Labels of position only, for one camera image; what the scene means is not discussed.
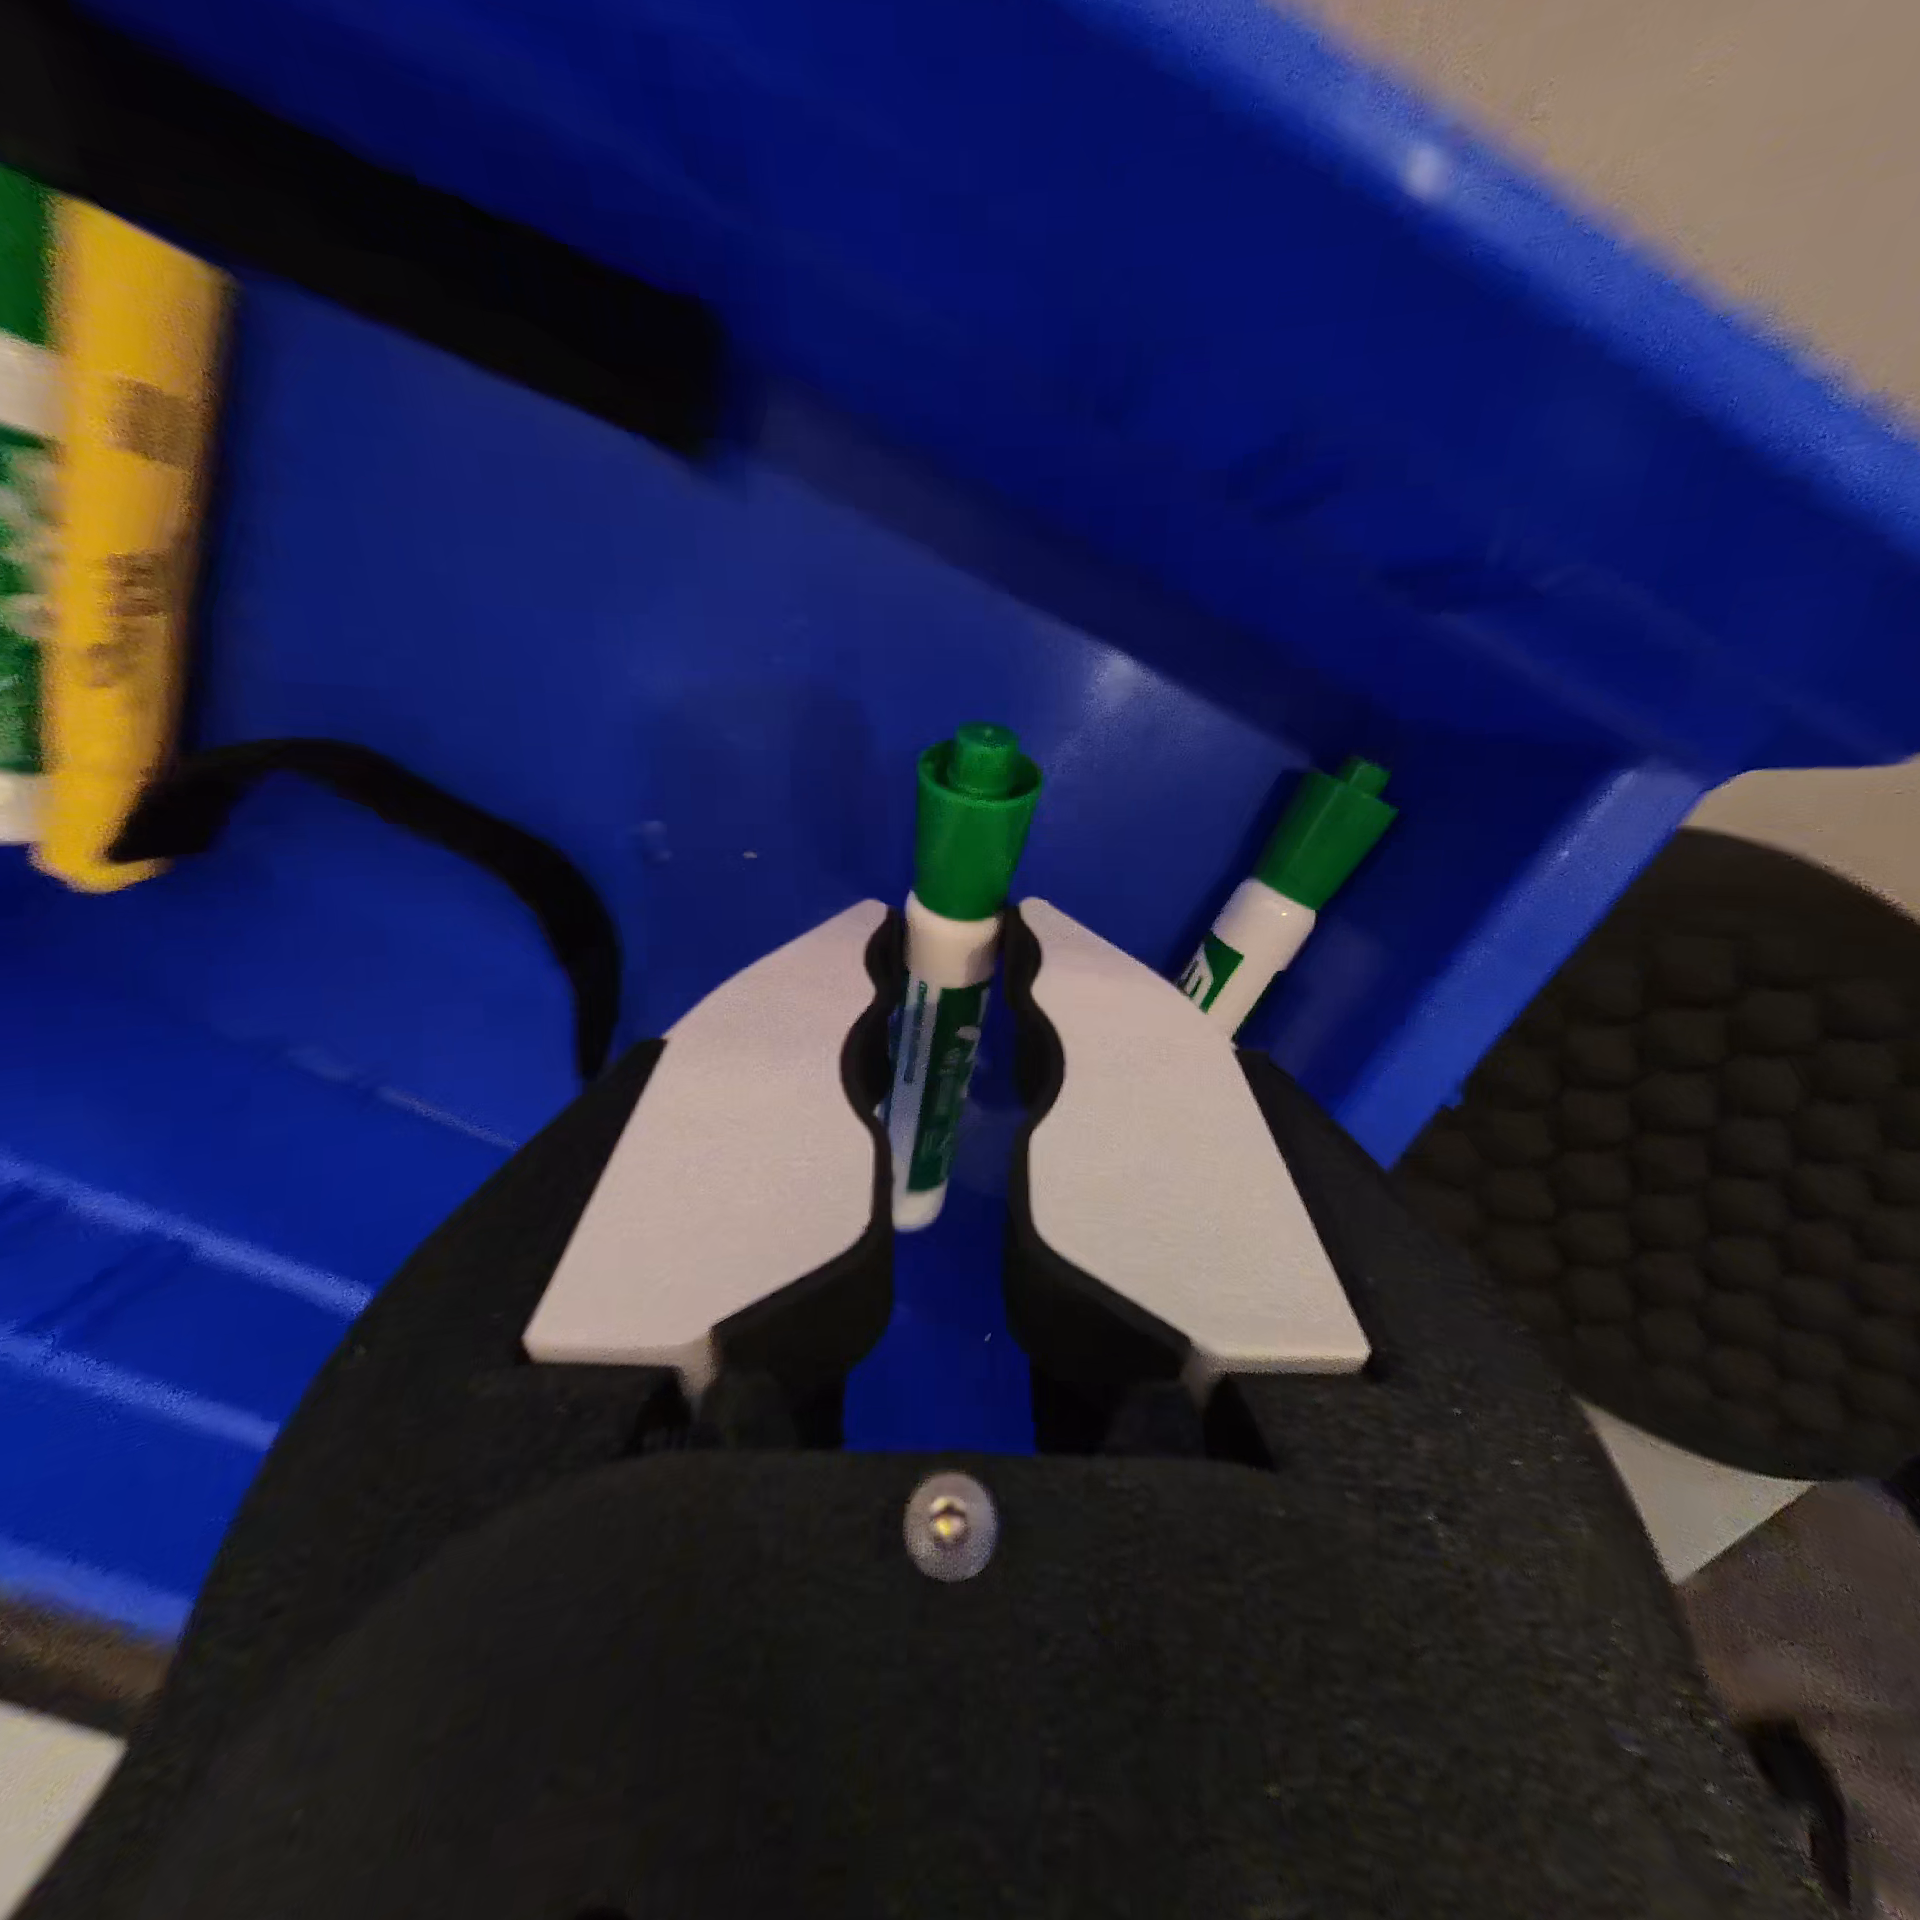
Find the black quilted wrist rest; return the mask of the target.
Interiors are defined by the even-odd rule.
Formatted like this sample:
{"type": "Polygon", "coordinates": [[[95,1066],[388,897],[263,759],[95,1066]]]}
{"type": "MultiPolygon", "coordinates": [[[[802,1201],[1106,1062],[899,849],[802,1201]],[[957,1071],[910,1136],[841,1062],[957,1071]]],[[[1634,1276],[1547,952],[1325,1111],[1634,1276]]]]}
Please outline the black quilted wrist rest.
{"type": "Polygon", "coordinates": [[[1920,925],[1675,833],[1395,1166],[1572,1393],[1716,1467],[1920,1448],[1920,925]]]}

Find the blue plastic bin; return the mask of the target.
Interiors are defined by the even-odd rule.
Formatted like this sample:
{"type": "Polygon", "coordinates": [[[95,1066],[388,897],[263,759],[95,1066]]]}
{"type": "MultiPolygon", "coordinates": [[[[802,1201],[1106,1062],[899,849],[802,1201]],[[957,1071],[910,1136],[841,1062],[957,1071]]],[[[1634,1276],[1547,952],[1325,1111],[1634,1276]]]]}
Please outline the blue plastic bin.
{"type": "Polygon", "coordinates": [[[622,1047],[955,723],[1146,963],[1369,754],[1252,1040],[1391,1160],[1692,794],[1917,750],[1917,431],[1267,4],[2,4],[2,165],[238,282],[182,747],[566,852],[622,1047]]]}

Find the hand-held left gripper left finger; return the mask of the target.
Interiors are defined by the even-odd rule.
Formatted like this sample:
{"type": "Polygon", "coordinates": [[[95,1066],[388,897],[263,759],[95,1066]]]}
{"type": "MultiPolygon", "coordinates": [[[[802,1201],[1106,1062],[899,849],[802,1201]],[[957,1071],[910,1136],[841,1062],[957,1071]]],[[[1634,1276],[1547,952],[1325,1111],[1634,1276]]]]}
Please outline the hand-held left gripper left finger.
{"type": "Polygon", "coordinates": [[[700,998],[524,1329],[539,1362],[851,1367],[894,1306],[899,912],[851,902],[700,998]]]}

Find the black velcro tie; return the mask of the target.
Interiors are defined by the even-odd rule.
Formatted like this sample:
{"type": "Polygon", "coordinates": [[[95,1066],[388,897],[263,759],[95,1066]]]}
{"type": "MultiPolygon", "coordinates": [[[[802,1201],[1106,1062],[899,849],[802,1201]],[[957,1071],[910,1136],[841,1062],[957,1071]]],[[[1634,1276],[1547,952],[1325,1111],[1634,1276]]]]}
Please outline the black velcro tie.
{"type": "Polygon", "coordinates": [[[593,882],[537,833],[435,789],[388,754],[339,738],[257,738],[182,754],[138,792],[128,815],[108,837],[108,863],[208,852],[253,789],[275,776],[308,781],[494,877],[530,912],[570,981],[578,1074],[593,1082],[607,1066],[626,952],[593,882]]]}

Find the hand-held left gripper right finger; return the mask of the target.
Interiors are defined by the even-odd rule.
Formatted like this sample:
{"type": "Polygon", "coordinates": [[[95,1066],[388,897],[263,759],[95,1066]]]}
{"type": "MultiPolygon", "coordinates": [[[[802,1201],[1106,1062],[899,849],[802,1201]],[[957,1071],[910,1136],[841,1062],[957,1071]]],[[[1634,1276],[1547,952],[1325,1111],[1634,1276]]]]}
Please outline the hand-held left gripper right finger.
{"type": "Polygon", "coordinates": [[[1362,1373],[1373,1343],[1217,1021],[1025,897],[1003,1306],[1036,1373],[1362,1373]]]}

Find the green dry-erase marker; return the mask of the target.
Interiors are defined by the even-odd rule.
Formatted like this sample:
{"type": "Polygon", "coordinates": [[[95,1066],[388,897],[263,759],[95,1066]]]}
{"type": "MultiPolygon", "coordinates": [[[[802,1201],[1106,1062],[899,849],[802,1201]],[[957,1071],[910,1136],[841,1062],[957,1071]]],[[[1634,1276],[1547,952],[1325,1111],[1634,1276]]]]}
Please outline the green dry-erase marker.
{"type": "Polygon", "coordinates": [[[1239,1036],[1260,998],[1292,969],[1329,902],[1357,877],[1395,819],[1388,767],[1343,759],[1304,770],[1256,874],[1215,912],[1179,992],[1220,1032],[1239,1036]]]}
{"type": "Polygon", "coordinates": [[[919,759],[904,992],[885,1106],[894,1227],[900,1232],[935,1227],[945,1205],[1003,912],[1041,792],[1041,762],[999,723],[961,723],[919,759]]]}
{"type": "Polygon", "coordinates": [[[39,830],[45,641],[52,625],[52,485],[61,425],[52,351],[52,196],[0,176],[0,840],[39,830]]]}

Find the yellow highlighter marker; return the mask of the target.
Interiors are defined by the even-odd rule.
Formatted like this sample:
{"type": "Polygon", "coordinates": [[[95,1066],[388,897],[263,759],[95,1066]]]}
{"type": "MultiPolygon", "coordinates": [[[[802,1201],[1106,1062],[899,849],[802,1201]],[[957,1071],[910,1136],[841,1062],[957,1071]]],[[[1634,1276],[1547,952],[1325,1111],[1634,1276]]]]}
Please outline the yellow highlighter marker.
{"type": "Polygon", "coordinates": [[[56,556],[32,855],[73,894],[121,894],[159,869],[113,862],[113,844],[178,743],[228,311],[225,271],[56,196],[56,556]]]}

